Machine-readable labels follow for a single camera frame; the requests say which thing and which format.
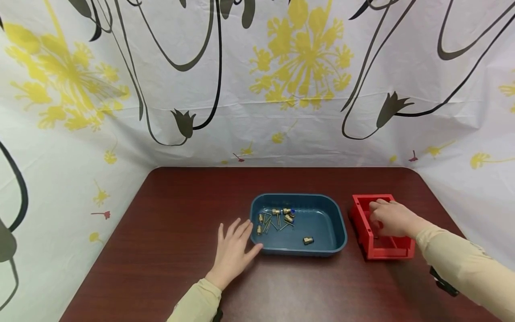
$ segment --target black tulip print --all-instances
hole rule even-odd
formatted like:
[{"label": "black tulip print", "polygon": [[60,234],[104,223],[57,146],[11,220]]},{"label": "black tulip print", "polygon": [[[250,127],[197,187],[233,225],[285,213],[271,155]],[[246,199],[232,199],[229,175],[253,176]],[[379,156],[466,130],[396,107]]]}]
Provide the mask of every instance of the black tulip print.
[{"label": "black tulip print", "polygon": [[14,295],[18,290],[18,286],[20,285],[18,272],[16,271],[16,265],[14,263],[14,253],[16,252],[16,239],[14,238],[12,232],[14,232],[15,229],[18,228],[25,219],[25,215],[27,214],[29,206],[29,197],[27,185],[25,184],[23,175],[20,169],[18,168],[16,162],[12,158],[11,154],[7,150],[6,146],[2,142],[0,142],[0,150],[4,155],[4,158],[9,163],[12,173],[14,174],[16,182],[18,183],[18,186],[20,188],[21,195],[20,209],[18,210],[18,214],[16,215],[14,222],[9,226],[9,228],[7,228],[7,226],[4,226],[4,223],[0,218],[0,263],[4,261],[9,261],[15,281],[14,289],[11,291],[9,297],[3,303],[0,303],[1,311],[13,299]]},{"label": "black tulip print", "polygon": [[[96,6],[94,4],[95,0],[91,0],[93,14],[95,16],[94,19],[92,18],[91,9],[88,5],[87,0],[68,0],[68,1],[74,6],[74,8],[77,10],[78,13],[80,13],[82,16],[89,18],[90,20],[95,22],[95,25],[96,25],[95,34],[91,41],[98,39],[100,37],[100,34],[102,31],[111,33],[113,18],[112,18],[111,9],[110,9],[109,4],[107,3],[107,0],[104,0],[104,1],[105,1],[105,7],[107,9],[108,14],[105,13],[104,8],[100,5],[100,2],[98,2],[99,0],[97,0],[97,3],[99,4],[99,7],[101,8],[102,13],[104,14],[104,17],[109,20],[109,29],[108,30],[105,30],[101,27],[100,21],[98,19]],[[134,65],[132,51],[129,46],[128,35],[127,35],[127,31],[125,29],[124,18],[122,16],[122,12],[120,9],[119,0],[114,0],[116,14],[118,15],[120,27],[122,29],[122,34],[123,34],[123,39],[124,39],[124,47],[128,53],[128,59],[127,59],[126,55],[124,54],[124,51],[122,50],[122,46],[120,44],[120,41],[118,41],[117,36],[114,33],[112,33],[112,34],[115,39],[116,45],[118,46],[118,50],[120,51],[120,54],[122,55],[125,66],[129,72],[129,76],[131,77],[132,84],[133,84],[136,94],[138,96],[139,119],[141,121],[143,118],[143,114],[146,115],[148,132],[149,132],[150,136],[152,137],[152,139],[156,143],[161,144],[161,145],[166,145],[166,146],[183,145],[193,135],[193,131],[200,130],[200,129],[206,127],[212,121],[212,119],[216,113],[216,109],[218,107],[218,102],[220,99],[221,75],[222,75],[222,35],[221,35],[220,16],[222,16],[224,19],[227,19],[230,15],[230,11],[231,11],[231,8],[233,7],[233,5],[237,6],[237,5],[240,5],[241,2],[243,2],[244,12],[242,14],[242,26],[245,29],[247,29],[251,26],[252,21],[254,19],[255,0],[209,0],[210,8],[209,8],[208,29],[206,31],[206,36],[205,36],[202,48],[200,49],[200,51],[194,58],[192,58],[189,62],[187,62],[185,64],[174,63],[171,60],[171,58],[168,56],[168,54],[164,51],[157,36],[153,32],[152,27],[150,26],[149,20],[145,16],[145,13],[142,8],[143,7],[142,2],[138,1],[138,0],[135,0],[135,2],[132,2],[131,0],[126,0],[126,1],[131,6],[138,8],[138,10],[143,18],[143,21],[145,23],[145,26],[148,29],[150,36],[154,40],[154,43],[156,44],[157,48],[159,49],[159,51],[161,52],[163,57],[167,60],[167,62],[170,64],[170,66],[172,66],[174,69],[176,69],[180,72],[186,72],[186,71],[189,71],[190,69],[192,69],[204,55],[205,49],[207,48],[209,40],[211,38],[211,31],[213,30],[213,22],[214,22],[215,7],[216,7],[216,19],[217,19],[217,31],[218,31],[218,82],[217,82],[217,88],[216,88],[216,95],[215,95],[215,98],[213,101],[213,107],[211,108],[211,112],[210,112],[208,118],[204,122],[202,122],[201,124],[196,125],[196,126],[194,126],[193,123],[191,124],[191,130],[189,130],[189,126],[188,126],[188,130],[186,130],[185,125],[179,121],[179,120],[183,120],[182,116],[187,115],[188,112],[186,114],[182,114],[177,110],[175,110],[175,112],[171,111],[172,114],[175,116],[175,121],[176,121],[177,127],[179,128],[179,131],[181,132],[181,134],[184,136],[185,140],[180,144],[165,144],[165,143],[162,143],[161,141],[159,141],[152,132],[150,117],[149,117],[149,113],[148,113],[148,106],[146,104],[145,95],[143,93],[140,82],[138,80],[138,74],[136,72],[136,68]],[[187,6],[186,0],[179,0],[179,3],[182,6],[182,8],[186,8],[186,6]]]},{"label": "black tulip print", "polygon": [[[508,28],[508,26],[512,23],[513,19],[515,19],[515,13],[514,13],[511,16],[511,18],[505,23],[505,25],[501,28],[501,30],[495,35],[495,37],[493,37],[493,39],[490,41],[488,46],[484,49],[482,54],[479,55],[479,57],[476,58],[476,62],[472,66],[472,68],[470,69],[470,71],[467,74],[467,76],[447,96],[447,98],[442,103],[440,103],[440,104],[436,105],[435,107],[433,107],[433,108],[431,108],[429,110],[426,110],[426,111],[416,112],[416,113],[404,113],[404,112],[400,112],[401,109],[404,109],[408,105],[413,105],[414,103],[406,103],[406,101],[409,99],[409,97],[408,98],[403,98],[403,99],[398,99],[397,93],[395,91],[393,92],[392,95],[390,95],[388,93],[387,97],[385,99],[385,102],[383,103],[383,106],[381,107],[381,110],[380,110],[379,115],[377,117],[376,130],[374,130],[372,133],[370,133],[370,134],[368,134],[368,135],[366,135],[366,136],[364,136],[362,138],[352,137],[352,136],[348,135],[345,132],[345,125],[346,125],[347,119],[349,118],[349,115],[350,115],[350,113],[351,113],[351,111],[352,111],[352,109],[354,107],[354,104],[356,103],[356,100],[359,97],[359,93],[360,93],[360,91],[361,91],[361,89],[363,87],[363,84],[364,84],[367,76],[368,76],[370,68],[374,64],[374,61],[375,61],[377,55],[379,54],[379,52],[381,51],[381,49],[383,48],[385,43],[388,41],[390,36],[393,34],[393,32],[396,30],[396,28],[402,22],[402,20],[409,13],[410,9],[412,8],[412,6],[415,4],[415,2],[417,0],[410,0],[409,1],[406,9],[404,9],[404,12],[398,18],[398,20],[396,21],[396,23],[394,24],[392,29],[388,32],[387,36],[382,40],[382,42],[380,43],[379,47],[375,51],[373,57],[370,59],[371,52],[372,52],[372,47],[373,47],[374,43],[376,42],[377,35],[379,34],[379,31],[381,30],[381,27],[383,25],[383,22],[385,21],[386,15],[388,14],[388,11],[389,11],[390,7],[392,5],[394,5],[398,1],[399,0],[389,0],[389,2],[387,4],[385,4],[385,5],[375,6],[373,4],[373,0],[365,0],[365,2],[358,8],[356,13],[354,15],[352,15],[352,17],[350,18],[350,20],[353,20],[353,19],[356,19],[356,18],[360,17],[362,14],[365,13],[365,11],[368,8],[370,8],[372,10],[383,10],[384,11],[382,16],[381,16],[381,18],[380,18],[380,20],[379,20],[379,22],[378,22],[378,24],[377,24],[377,27],[375,29],[375,32],[374,32],[373,36],[372,36],[372,39],[370,40],[370,44],[369,44],[367,52],[366,52],[366,54],[364,56],[363,64],[362,64],[361,70],[359,72],[359,76],[358,76],[357,82],[356,82],[356,84],[355,84],[355,86],[354,86],[354,88],[353,88],[353,90],[351,92],[351,95],[349,96],[348,100],[345,102],[343,108],[341,109],[341,112],[343,112],[343,111],[345,111],[348,108],[347,111],[346,111],[346,115],[344,117],[344,121],[343,121],[343,123],[341,125],[341,133],[344,135],[344,137],[346,137],[348,139],[351,139],[351,140],[364,140],[364,139],[367,139],[367,138],[371,137],[381,127],[383,127],[393,116],[402,116],[402,117],[419,117],[419,116],[424,116],[424,115],[428,115],[428,114],[431,114],[431,113],[437,111],[442,106],[447,104],[451,100],[451,98],[465,85],[465,83],[469,80],[470,76],[475,71],[475,69],[477,68],[477,66],[479,65],[479,63],[483,59],[483,57],[490,50],[492,45],[503,34],[503,32],[506,30],[506,28]],[[444,20],[442,22],[442,25],[441,25],[441,28],[440,28],[439,37],[438,37],[437,53],[438,53],[439,58],[442,59],[442,60],[452,60],[452,59],[455,59],[455,58],[463,55],[464,53],[466,53],[470,48],[472,48],[479,41],[479,39],[481,39],[484,35],[486,35],[505,15],[507,15],[513,9],[513,7],[515,7],[515,2],[512,2],[506,8],[506,10],[503,13],[501,13],[501,15],[499,17],[497,17],[497,19],[495,19],[494,22],[492,22],[479,35],[479,37],[476,40],[474,40],[472,43],[470,43],[465,48],[457,50],[455,52],[446,52],[442,48],[442,38],[443,38],[443,35],[444,35],[444,31],[445,31],[445,25],[446,25],[447,20],[449,18],[449,13],[450,13],[451,8],[453,6],[453,2],[454,2],[454,0],[449,0],[449,5],[447,7],[447,11],[445,13],[445,18],[444,18]]]},{"label": "black tulip print", "polygon": [[103,29],[102,25],[100,23],[100,17],[98,16],[98,10],[95,6],[94,0],[91,0],[91,7],[93,8],[93,13],[91,13],[90,6],[88,4],[88,0],[68,0],[69,3],[72,4],[72,6],[77,10],[78,13],[80,13],[83,17],[90,19],[95,23],[95,32],[90,39],[90,41],[95,41],[102,35],[102,31],[105,31],[107,33],[110,33],[112,31],[113,26],[113,16],[111,15],[111,10],[109,10],[109,29]]}]

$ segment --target beige long sleeve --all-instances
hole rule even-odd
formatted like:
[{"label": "beige long sleeve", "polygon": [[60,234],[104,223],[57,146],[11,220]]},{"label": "beige long sleeve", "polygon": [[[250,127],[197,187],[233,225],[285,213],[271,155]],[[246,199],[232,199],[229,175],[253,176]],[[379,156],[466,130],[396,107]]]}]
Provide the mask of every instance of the beige long sleeve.
[{"label": "beige long sleeve", "polygon": [[502,321],[515,322],[515,272],[481,247],[435,225],[416,240],[442,279]]},{"label": "beige long sleeve", "polygon": [[211,322],[221,297],[219,288],[201,279],[177,303],[167,322]]}]

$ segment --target white curtain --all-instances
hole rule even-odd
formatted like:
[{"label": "white curtain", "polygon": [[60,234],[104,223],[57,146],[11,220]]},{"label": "white curtain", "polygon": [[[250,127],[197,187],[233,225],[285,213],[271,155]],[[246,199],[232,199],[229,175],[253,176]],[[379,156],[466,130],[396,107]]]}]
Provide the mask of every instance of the white curtain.
[{"label": "white curtain", "polygon": [[157,166],[409,167],[515,268],[514,6],[2,2],[0,320],[57,321]]}]

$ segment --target black strap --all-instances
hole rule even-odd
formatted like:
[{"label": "black strap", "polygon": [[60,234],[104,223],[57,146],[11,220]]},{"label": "black strap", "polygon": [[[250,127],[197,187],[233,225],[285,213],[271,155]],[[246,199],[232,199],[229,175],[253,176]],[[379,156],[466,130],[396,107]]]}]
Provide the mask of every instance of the black strap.
[{"label": "black strap", "polygon": [[215,317],[213,317],[213,322],[220,322],[222,320],[223,316],[224,316],[224,313],[222,312],[220,307],[218,307],[218,309],[216,309],[216,315],[215,315]]}]

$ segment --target table surface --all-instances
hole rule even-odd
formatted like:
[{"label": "table surface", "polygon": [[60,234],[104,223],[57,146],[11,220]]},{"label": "table surface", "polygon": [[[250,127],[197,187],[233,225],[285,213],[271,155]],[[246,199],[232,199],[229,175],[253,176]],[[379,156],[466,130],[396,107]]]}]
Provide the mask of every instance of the table surface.
[{"label": "table surface", "polygon": [[222,322],[496,320],[465,296],[453,298],[436,287],[418,249],[408,261],[364,260],[347,216],[352,194],[392,194],[461,235],[409,169],[159,168],[138,191],[61,322],[166,321],[213,265],[220,222],[247,218],[257,195],[274,192],[330,196],[342,210],[349,240],[330,258],[258,255],[224,291]]}]

